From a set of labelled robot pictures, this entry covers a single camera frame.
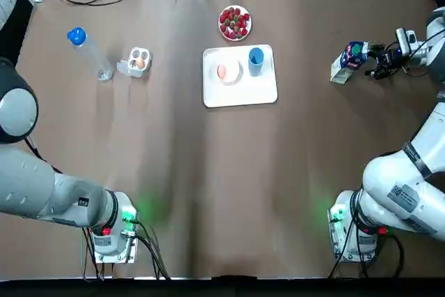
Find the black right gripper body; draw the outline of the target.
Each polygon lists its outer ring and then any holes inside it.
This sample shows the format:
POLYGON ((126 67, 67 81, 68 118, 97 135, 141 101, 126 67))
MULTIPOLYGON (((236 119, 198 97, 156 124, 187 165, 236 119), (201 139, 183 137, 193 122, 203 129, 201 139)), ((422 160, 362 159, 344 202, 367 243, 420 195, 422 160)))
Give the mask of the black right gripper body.
POLYGON ((401 48, 385 49, 382 54, 382 60, 380 61, 380 69, 384 73, 390 73, 391 71, 401 69, 404 62, 405 56, 401 48))

